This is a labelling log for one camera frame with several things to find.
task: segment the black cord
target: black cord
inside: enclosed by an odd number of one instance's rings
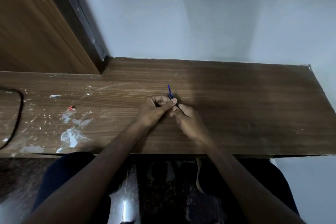
[[[16,93],[18,93],[19,96],[20,96],[20,107],[19,107],[19,113],[18,113],[18,115],[17,115],[17,117],[16,117],[15,126],[14,126],[14,129],[13,129],[13,132],[12,132],[10,138],[6,141],[6,143],[5,143],[3,146],[0,147],[0,150],[2,150],[3,148],[5,148],[5,147],[9,144],[9,142],[10,142],[10,141],[12,140],[12,138],[15,136],[15,133],[16,133],[18,127],[19,127],[19,123],[20,123],[20,120],[21,120],[22,109],[23,109],[23,100],[24,100],[25,97],[23,96],[22,92],[19,91],[19,90],[15,90],[15,89],[6,89],[6,88],[0,88],[0,90],[3,90],[3,91],[10,91],[10,92],[16,92]]]

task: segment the pants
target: pants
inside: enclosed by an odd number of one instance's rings
[[[95,156],[88,152],[75,152],[56,160],[43,176],[33,210],[94,158]],[[266,159],[250,158],[240,159],[239,161],[273,195],[299,214],[288,183],[277,167]],[[247,223],[237,200],[214,164],[202,165],[198,180],[205,193],[221,199],[223,211],[227,214],[225,223]],[[110,205],[111,199],[106,193],[101,199],[90,223],[107,223]]]

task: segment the forearm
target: forearm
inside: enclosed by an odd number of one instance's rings
[[[302,219],[269,192],[226,150],[211,139],[203,149],[216,165],[250,223],[304,223]]]
[[[146,129],[131,123],[122,133],[51,196],[25,223],[86,223],[97,208],[113,176]]]

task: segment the person's right arm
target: person's right arm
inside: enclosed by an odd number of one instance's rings
[[[216,165],[233,192],[249,223],[302,223],[305,222],[282,201],[269,192],[225,149],[214,141],[199,113],[192,107],[179,104],[171,116],[190,139],[201,147]]]

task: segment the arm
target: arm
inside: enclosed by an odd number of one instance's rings
[[[135,120],[86,167],[50,195],[27,219],[30,223],[86,223],[134,144],[176,103],[168,97],[146,98]]]
[[[178,106],[180,109],[173,107],[170,116],[175,115],[183,133],[208,154],[236,197],[249,223],[305,223],[261,185],[237,159],[211,139],[198,112],[183,104]]]

